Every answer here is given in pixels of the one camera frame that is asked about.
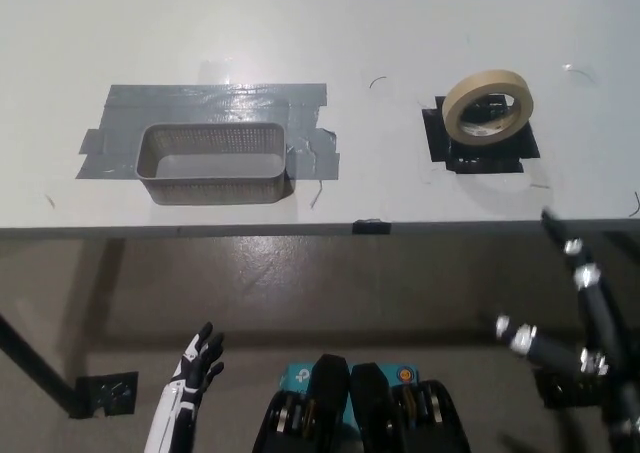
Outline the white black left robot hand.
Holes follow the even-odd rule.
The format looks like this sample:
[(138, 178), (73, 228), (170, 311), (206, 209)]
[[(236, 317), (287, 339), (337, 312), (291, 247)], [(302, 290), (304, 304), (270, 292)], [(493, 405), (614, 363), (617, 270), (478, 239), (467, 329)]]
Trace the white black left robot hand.
[(192, 452), (199, 408), (213, 379), (224, 369), (220, 360), (224, 334), (207, 322), (182, 353), (157, 404), (145, 453)]

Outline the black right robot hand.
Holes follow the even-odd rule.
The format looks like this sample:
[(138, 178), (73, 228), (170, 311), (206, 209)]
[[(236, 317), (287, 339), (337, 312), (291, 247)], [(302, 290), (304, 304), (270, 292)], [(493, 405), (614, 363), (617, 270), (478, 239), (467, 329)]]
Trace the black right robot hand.
[(598, 407), (613, 452), (639, 450), (639, 347), (591, 249), (550, 210), (541, 225), (564, 258), (577, 293), (586, 343), (570, 348), (533, 324), (500, 314), (498, 341), (534, 366), (536, 388), (551, 410)]

